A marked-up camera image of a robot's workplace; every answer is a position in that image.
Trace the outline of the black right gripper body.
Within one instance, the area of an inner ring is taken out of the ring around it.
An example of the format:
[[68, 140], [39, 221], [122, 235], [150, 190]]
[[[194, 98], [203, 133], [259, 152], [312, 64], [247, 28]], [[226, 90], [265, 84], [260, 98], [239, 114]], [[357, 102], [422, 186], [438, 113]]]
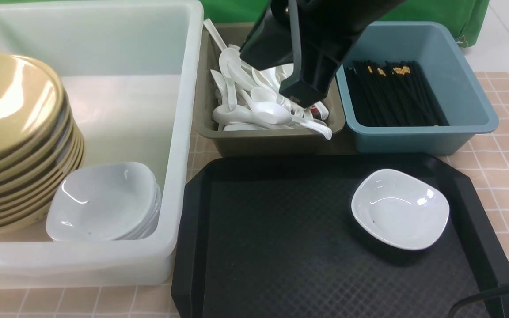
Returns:
[[301, 107], [327, 97], [337, 71], [371, 23], [399, 0], [270, 0], [240, 51], [263, 71], [292, 63], [279, 93]]

